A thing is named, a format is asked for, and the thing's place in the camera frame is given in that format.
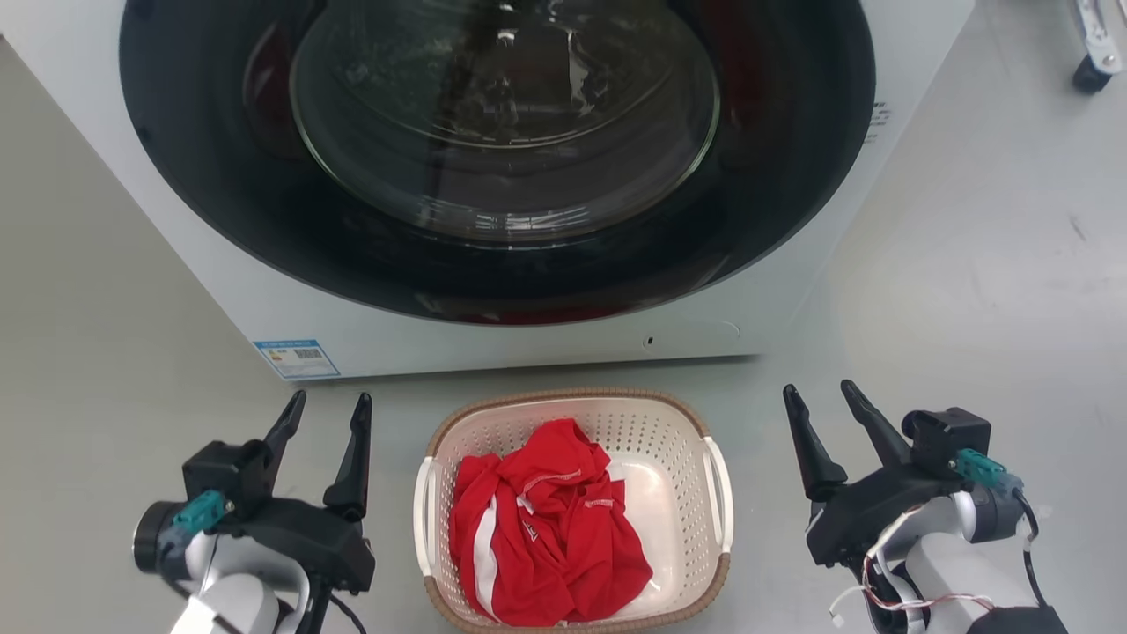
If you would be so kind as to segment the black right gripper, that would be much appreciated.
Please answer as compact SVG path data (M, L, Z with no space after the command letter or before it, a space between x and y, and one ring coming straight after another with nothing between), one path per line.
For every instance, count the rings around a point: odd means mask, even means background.
M840 389L884 466L877 472L844 486L848 474L829 458L814 432L808 407L793 384L784 387L786 418L805 495L813 503L826 503L806 533L814 564L858 568L858 560L902 514L934 498L961 492L965 479L934 477L919 466L900 465L909 462L909 446L902 434L858 389L857 382L842 379Z

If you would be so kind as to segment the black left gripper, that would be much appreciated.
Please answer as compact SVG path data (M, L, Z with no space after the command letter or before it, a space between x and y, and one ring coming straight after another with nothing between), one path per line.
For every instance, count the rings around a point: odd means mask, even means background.
M307 391L290 398L278 419L264 437L269 459L265 481L269 493L290 438L298 434L305 413ZM231 521L234 537L250 537L282 557L293 559L307 573L346 593L367 593L375 572L375 557L361 535L369 501L369 470L372 441L372 398L360 394L350 414L350 440L337 476L323 493L323 508L272 498L249 518Z

